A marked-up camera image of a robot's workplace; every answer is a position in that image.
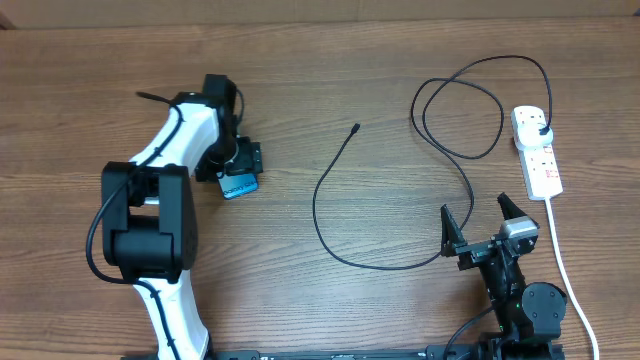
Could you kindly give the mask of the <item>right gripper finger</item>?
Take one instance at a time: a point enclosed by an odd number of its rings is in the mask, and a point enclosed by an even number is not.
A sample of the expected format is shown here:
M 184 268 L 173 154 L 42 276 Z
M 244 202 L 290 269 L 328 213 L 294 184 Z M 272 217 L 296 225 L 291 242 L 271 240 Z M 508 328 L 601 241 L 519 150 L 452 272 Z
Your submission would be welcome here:
M 497 202 L 500 206 L 504 221 L 508 224 L 530 224 L 531 226 L 538 226 L 538 223 L 520 209 L 509 196 L 502 192 L 497 197 Z
M 440 211 L 442 224 L 441 255 L 452 257 L 457 254 L 458 248 L 467 246 L 468 242 L 447 205 L 443 205 Z

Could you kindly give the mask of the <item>blue Samsung Galaxy smartphone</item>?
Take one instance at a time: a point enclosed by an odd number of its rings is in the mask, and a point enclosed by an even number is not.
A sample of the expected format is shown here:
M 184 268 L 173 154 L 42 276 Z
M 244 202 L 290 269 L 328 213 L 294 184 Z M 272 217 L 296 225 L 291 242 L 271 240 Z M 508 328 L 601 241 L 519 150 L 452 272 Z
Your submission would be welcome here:
M 251 173 L 235 176 L 223 175 L 218 183 L 227 200 L 256 191 L 259 187 L 257 176 Z

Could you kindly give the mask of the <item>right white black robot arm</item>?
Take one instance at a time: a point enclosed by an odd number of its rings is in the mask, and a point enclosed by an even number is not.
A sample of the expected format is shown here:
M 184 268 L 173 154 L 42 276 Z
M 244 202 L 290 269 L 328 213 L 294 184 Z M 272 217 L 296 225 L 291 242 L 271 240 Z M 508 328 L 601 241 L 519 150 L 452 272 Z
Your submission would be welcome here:
M 504 221 L 484 242 L 470 244 L 447 206 L 441 207 L 442 255 L 456 257 L 461 271 L 477 268 L 490 307 L 462 325 L 445 345 L 429 345 L 429 359 L 563 359 L 554 340 L 561 335 L 567 295 L 548 282 L 528 283 L 518 260 L 531 253 L 539 224 L 504 193 L 497 197 Z M 499 330 L 483 333 L 473 344 L 455 341 L 484 316 L 494 313 Z

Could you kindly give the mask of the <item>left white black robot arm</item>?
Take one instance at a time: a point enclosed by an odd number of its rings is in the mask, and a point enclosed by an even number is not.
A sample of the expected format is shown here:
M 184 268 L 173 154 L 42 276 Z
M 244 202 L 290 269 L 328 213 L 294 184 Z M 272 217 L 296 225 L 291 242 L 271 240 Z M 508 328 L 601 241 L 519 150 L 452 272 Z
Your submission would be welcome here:
M 165 99 L 168 117 L 152 141 L 101 174 L 101 207 L 86 247 L 102 233 L 116 283 L 134 287 L 157 337 L 156 359 L 212 359 L 191 270 L 198 249 L 192 182 L 213 183 L 230 200 L 258 189 L 261 147 L 239 133 L 245 103 L 225 75 L 208 74 L 199 92 Z

